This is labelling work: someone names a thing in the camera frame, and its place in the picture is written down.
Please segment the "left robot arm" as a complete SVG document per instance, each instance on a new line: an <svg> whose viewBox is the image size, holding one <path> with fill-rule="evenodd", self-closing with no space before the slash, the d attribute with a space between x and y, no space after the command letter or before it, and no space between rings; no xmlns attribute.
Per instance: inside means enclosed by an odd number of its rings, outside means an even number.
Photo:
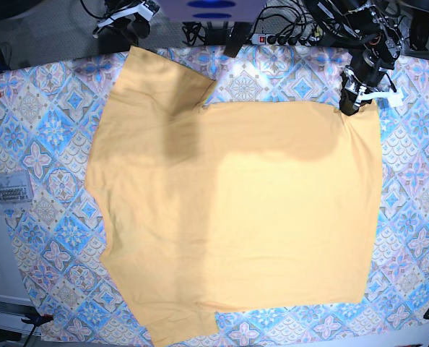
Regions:
<svg viewBox="0 0 429 347"><path fill-rule="evenodd" d="M382 1L306 1L305 7L325 38L352 50L341 73L340 111L352 116L374 98L399 106L402 93L391 80L383 89L381 81L401 55L404 37L395 21L400 7L394 13Z"/></svg>

